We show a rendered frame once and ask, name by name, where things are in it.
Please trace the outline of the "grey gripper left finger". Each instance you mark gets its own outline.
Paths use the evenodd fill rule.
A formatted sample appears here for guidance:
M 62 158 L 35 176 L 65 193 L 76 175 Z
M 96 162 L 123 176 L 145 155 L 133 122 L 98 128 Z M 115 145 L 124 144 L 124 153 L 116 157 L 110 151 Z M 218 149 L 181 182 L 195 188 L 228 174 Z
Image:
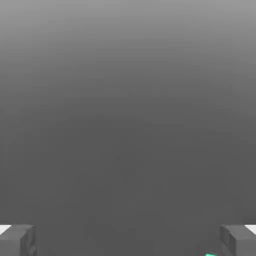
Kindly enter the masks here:
M 36 226 L 0 224 L 0 256 L 38 256 Z

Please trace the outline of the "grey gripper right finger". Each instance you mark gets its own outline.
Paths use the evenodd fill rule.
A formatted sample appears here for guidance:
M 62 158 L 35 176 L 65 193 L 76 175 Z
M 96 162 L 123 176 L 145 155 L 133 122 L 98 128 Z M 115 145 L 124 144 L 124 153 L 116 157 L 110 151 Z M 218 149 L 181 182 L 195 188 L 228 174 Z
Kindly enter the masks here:
M 221 225 L 220 256 L 256 256 L 256 224 Z

